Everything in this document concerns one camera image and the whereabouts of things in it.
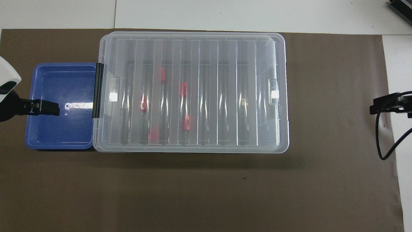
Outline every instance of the clear plastic storage box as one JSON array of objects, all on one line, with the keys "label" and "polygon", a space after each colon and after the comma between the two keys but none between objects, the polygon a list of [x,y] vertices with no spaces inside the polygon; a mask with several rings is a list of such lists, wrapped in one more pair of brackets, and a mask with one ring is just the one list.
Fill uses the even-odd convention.
[{"label": "clear plastic storage box", "polygon": [[113,32],[93,145],[101,152],[282,153],[285,41],[277,33]]}]

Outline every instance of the black hinge strip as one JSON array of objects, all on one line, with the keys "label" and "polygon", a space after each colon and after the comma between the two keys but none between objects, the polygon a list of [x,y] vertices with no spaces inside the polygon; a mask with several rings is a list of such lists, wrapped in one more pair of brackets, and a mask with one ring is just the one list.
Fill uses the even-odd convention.
[{"label": "black hinge strip", "polygon": [[94,81],[94,97],[93,97],[93,112],[92,118],[100,118],[100,102],[102,92],[104,64],[96,63],[96,79]]}]

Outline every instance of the blue tray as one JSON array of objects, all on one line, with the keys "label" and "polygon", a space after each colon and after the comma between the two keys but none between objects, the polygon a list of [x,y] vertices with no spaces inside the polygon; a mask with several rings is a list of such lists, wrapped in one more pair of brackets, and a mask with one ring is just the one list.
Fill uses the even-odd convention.
[{"label": "blue tray", "polygon": [[59,104],[60,116],[27,116],[25,143],[32,149],[92,146],[95,63],[43,63],[35,67],[30,99]]}]

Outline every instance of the white tile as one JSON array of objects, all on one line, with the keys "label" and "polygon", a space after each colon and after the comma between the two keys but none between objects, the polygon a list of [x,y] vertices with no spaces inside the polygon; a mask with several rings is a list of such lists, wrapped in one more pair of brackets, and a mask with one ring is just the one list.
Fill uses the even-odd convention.
[{"label": "white tile", "polygon": [[412,34],[388,0],[117,0],[116,28]]},{"label": "white tile", "polygon": [[113,28],[116,0],[0,0],[2,28]]},{"label": "white tile", "polygon": [[[383,36],[383,44],[389,93],[412,90],[412,36]],[[391,122],[395,140],[412,127],[406,114],[391,113]],[[405,232],[412,232],[412,135],[397,147],[396,165]]]}]

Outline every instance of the brown surface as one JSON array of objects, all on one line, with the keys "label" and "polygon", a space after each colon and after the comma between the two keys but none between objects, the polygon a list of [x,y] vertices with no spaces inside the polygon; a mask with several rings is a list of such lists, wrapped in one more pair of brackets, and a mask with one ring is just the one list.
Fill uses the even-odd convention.
[{"label": "brown surface", "polygon": [[[0,55],[28,97],[35,65],[96,62],[110,31],[3,30]],[[0,230],[403,231],[395,156],[379,160],[368,114],[388,91],[382,37],[283,35],[286,153],[37,151],[15,116],[0,123]]]}]

